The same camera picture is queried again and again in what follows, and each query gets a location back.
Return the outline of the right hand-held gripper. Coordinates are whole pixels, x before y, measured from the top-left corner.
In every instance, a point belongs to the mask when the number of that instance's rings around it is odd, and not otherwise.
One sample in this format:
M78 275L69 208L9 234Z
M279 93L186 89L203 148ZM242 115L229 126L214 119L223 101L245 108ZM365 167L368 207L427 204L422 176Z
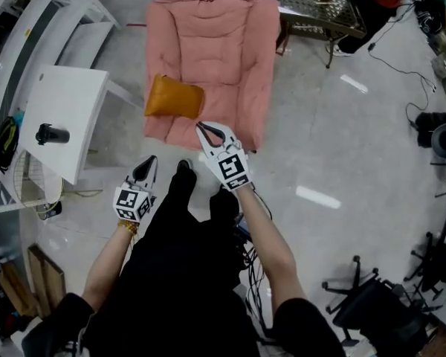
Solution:
M195 130L207 157L207 166L227 190L237 190L252 182L248 157L229 126L198 122Z

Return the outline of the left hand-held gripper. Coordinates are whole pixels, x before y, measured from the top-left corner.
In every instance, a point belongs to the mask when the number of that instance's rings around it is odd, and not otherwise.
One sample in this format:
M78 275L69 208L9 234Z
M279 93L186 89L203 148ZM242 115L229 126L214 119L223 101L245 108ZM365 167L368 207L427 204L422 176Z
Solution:
M158 158L151 155L135 166L119 187L116 187L113 199L113 208L117 217L130 222L141 222L147 215L156 200L153 190L157 178ZM145 190L137 183L147 185Z

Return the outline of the mustard yellow cushion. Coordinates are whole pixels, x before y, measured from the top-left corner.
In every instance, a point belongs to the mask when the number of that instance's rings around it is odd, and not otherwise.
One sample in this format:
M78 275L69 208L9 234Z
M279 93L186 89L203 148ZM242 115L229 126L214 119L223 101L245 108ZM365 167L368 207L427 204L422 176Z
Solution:
M156 74L144 115L179 116L196 119L204 102L204 89Z

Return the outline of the person's right forearm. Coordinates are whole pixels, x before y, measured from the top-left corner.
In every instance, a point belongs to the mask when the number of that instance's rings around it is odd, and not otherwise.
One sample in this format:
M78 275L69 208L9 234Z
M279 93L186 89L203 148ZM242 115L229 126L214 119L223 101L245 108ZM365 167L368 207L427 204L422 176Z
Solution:
M242 206L253 246L268 277L272 310L277 311L287 300L305 299L294 255L256 194L245 185L236 190L236 195Z

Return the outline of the person's left forearm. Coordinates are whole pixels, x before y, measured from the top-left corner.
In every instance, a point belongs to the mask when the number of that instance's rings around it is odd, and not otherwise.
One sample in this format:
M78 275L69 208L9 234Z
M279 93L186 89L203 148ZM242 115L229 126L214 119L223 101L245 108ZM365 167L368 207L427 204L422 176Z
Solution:
M82 298L95 312L103 305L120 275L133 236L128 227L118 225L93 262Z

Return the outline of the black device with screen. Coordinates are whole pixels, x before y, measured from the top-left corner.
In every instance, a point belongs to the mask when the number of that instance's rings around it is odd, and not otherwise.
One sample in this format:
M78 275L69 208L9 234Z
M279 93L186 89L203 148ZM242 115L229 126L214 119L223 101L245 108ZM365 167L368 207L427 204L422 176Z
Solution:
M245 216L243 213L240 213L235 219L235 229L241 237L245 239L250 239L251 235L248 230L248 224L246 222Z

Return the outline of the black bottle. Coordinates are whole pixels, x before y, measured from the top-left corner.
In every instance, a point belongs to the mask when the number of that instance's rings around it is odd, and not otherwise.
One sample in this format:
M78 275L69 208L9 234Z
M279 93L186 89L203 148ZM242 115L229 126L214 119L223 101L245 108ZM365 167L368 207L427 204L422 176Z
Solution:
M38 145L66 144L70 140L70 133L65 129L57 129L49 123L42 123L36 132L35 139Z

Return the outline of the small black round bin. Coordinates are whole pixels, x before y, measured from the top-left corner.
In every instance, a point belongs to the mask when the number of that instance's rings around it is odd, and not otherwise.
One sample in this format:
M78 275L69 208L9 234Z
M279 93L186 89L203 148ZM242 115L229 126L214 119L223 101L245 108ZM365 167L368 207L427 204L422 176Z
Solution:
M35 207L35 211L38 217L45 221L54 216L58 216L62 212L62 203L61 201L55 202L53 204L45 203L43 205L37 205Z

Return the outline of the person's black-clothed body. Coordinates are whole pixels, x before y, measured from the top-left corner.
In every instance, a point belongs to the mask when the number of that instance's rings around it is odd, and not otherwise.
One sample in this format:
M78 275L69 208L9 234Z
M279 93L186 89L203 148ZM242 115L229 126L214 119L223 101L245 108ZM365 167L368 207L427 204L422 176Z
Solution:
M25 357L260 357L257 333L236 293L243 261L234 221L235 192L210 198L210 218L188 209L197 176L175 172L146 233L130 243L120 275L95 312L67 294L23 339ZM273 311L271 338L293 357L346 357L319 309L307 298Z

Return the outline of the white square table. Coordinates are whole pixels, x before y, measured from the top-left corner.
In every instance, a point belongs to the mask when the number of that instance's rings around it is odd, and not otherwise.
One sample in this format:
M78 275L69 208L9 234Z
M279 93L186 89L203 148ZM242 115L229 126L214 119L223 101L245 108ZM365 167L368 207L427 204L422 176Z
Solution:
M35 78L19 133L19 146L70 184L91 179L105 167L85 168L85 160L98 115L107 93L142 110L142 101L109 78L109 72L44 65ZM40 125L69 132L66 144L39 145Z

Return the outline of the black backpack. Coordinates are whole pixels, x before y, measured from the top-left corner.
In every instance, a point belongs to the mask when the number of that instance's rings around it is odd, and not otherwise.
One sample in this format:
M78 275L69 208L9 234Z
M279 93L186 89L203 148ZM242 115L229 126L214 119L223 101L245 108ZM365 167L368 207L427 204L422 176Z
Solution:
M0 126L0 171L8 171L19 142L19 126L13 117L7 117Z

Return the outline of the wooden boards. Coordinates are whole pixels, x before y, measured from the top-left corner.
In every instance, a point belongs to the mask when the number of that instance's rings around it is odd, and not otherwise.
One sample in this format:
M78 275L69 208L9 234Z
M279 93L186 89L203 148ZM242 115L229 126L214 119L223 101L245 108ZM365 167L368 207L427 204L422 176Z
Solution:
M48 317L66 294L64 271L35 243L28 248L28 262L38 315Z

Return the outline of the dark metal lattice table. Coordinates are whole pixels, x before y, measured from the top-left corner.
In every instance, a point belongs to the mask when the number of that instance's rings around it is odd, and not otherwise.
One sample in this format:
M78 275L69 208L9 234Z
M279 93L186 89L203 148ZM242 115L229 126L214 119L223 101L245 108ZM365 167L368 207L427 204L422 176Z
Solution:
M355 0L277 0L280 32L277 54L283 55L290 36L307 37L329 44L330 68L335 44L344 37L362 39L366 26Z

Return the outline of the black bag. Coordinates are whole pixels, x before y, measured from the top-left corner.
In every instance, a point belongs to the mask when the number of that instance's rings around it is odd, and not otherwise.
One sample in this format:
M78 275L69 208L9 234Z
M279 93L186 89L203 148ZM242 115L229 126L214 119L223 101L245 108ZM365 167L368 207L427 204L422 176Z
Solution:
M433 132L441 125L446 124L446 112L422 112L415 120L418 133L417 144L422 148L431 148Z

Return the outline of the black office chair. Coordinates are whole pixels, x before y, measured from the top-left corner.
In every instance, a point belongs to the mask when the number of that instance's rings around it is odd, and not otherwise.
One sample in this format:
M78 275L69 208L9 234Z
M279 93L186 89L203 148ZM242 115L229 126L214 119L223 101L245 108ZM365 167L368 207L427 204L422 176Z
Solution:
M401 284L381 279L377 268L362 281L361 258L355 255L352 261L356 267L351 288L331 288L322 282L325 291L344 296L338 305L326 306L334 316L332 323L343 330L342 346L358 345L350 335L358 331L377 357L418 357L430 340L427 326L435 321L432 312L441 307L427 305L418 289L409 294Z
M403 281L405 283L411 281L416 276L420 277L420 281L416 288L416 292L419 294L432 292L433 300L437 300L443 289L437 289L438 283L446 283L446 243L445 237L435 238L431 232L425 234L427 243L424 255L418 254L415 250L412 250L410 254L420 259L420 264L415 270L405 276Z

